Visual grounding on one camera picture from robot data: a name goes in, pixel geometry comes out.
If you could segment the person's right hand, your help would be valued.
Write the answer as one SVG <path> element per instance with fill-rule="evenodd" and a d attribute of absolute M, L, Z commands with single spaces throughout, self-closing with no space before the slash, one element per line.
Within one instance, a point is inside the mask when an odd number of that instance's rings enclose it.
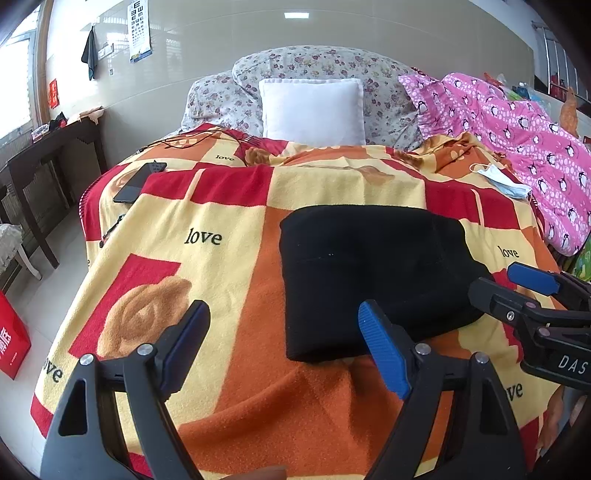
<path fill-rule="evenodd" d="M 588 396 L 582 395 L 574 401 L 574 394 L 561 386 L 552 395 L 548 404 L 548 418 L 538 440 L 539 449 L 548 449 L 558 438 L 559 427 L 573 426 L 581 414 Z M 287 479 L 284 466 L 267 466 L 242 474 L 228 476 L 228 479 Z"/>

